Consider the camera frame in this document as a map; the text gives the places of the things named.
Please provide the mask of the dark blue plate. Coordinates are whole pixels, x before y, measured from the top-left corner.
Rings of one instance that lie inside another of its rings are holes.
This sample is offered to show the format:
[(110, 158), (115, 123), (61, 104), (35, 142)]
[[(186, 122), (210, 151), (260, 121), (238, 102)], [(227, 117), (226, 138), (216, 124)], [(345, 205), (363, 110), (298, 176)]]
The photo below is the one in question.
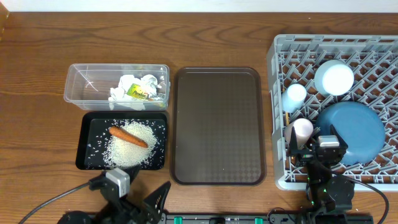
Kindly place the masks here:
[(330, 126), (347, 143), (341, 163), (347, 166), (371, 162), (384, 146), (384, 125), (375, 111), (368, 106), (344, 101), (325, 108), (315, 121), (319, 135), (330, 135)]

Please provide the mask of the light blue cup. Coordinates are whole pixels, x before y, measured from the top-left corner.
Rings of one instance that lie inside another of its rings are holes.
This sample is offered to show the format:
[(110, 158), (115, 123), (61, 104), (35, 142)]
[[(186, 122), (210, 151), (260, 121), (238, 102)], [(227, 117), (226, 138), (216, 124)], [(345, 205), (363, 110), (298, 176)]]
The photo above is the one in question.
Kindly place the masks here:
[(299, 110), (307, 96), (305, 87), (299, 83), (290, 85), (281, 95), (282, 110), (286, 113), (294, 113)]

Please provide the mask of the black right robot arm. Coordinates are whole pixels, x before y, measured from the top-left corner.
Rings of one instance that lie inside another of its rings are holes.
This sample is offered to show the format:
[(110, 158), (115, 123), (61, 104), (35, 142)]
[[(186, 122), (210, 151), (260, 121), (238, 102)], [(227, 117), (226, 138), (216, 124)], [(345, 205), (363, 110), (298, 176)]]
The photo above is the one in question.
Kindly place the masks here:
[(306, 193), (312, 203), (312, 208), (297, 216), (297, 223), (346, 223), (345, 211), (352, 209), (354, 184), (331, 170), (342, 160), (348, 145), (334, 126), (330, 126), (330, 132), (310, 149), (300, 149), (292, 129), (288, 155), (295, 157), (296, 166), (306, 168)]

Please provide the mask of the pink cup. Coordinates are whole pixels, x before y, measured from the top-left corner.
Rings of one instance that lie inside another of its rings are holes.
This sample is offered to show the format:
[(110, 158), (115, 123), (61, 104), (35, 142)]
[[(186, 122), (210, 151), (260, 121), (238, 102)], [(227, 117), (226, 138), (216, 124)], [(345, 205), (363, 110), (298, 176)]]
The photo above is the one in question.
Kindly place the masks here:
[(298, 147), (306, 144), (313, 133), (313, 124), (310, 120), (305, 118), (296, 119), (284, 129), (284, 137), (288, 144), (291, 140), (292, 128), (295, 129)]

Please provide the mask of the green foil snack wrapper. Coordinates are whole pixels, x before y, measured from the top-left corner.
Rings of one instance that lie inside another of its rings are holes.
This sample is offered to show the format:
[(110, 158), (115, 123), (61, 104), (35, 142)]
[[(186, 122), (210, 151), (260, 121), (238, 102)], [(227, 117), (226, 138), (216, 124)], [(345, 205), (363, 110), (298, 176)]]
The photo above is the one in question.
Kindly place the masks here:
[(139, 100), (148, 100), (150, 98), (147, 88), (135, 83), (130, 86), (127, 95)]

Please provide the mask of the white paper ball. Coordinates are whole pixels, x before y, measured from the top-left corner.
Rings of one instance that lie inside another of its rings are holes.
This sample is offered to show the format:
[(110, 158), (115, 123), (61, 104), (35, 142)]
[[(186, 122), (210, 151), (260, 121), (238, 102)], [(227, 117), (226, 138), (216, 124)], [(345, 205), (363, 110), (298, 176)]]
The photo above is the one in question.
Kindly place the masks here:
[(141, 78), (141, 87), (149, 98), (157, 96), (158, 80), (155, 76), (148, 74)]

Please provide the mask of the wooden chopstick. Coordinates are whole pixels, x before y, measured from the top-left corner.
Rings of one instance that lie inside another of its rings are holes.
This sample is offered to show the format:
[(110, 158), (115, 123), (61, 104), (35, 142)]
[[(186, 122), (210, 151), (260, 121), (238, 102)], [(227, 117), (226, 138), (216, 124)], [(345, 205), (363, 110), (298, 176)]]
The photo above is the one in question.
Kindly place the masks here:
[(285, 113), (285, 122), (286, 122), (286, 126), (288, 126), (290, 124), (288, 112)]

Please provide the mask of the orange carrot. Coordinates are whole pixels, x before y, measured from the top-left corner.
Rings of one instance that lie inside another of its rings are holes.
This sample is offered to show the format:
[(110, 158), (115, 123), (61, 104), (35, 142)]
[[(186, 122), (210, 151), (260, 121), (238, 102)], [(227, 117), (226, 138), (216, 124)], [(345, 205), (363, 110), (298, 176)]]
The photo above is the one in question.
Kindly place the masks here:
[(139, 139), (138, 137), (128, 133), (127, 131), (118, 128), (118, 127), (110, 127), (109, 133), (113, 136), (116, 136), (119, 139), (122, 139), (123, 141), (129, 142), (131, 144), (143, 147), (143, 148), (148, 148), (148, 145), (145, 141)]

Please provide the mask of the light blue bowl of rice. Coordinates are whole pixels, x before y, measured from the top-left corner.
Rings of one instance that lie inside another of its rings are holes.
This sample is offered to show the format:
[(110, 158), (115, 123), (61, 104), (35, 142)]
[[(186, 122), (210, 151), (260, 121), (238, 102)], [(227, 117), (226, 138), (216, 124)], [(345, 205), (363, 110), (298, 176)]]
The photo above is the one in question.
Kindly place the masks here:
[(321, 95), (340, 96), (353, 86), (354, 74), (344, 62), (329, 60), (319, 66), (313, 80)]

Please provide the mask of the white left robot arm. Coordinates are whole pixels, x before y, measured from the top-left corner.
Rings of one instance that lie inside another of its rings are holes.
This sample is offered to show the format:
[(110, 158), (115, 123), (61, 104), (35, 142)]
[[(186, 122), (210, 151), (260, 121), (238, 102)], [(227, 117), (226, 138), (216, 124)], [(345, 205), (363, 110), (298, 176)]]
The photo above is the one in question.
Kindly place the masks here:
[(108, 204), (98, 213), (89, 214), (72, 211), (59, 219), (60, 224), (98, 224), (98, 223), (158, 223), (161, 221), (164, 204), (171, 188), (165, 182), (149, 194), (139, 205), (127, 199), (132, 181), (140, 168), (105, 170), (101, 175), (89, 180), (90, 190), (99, 190)]

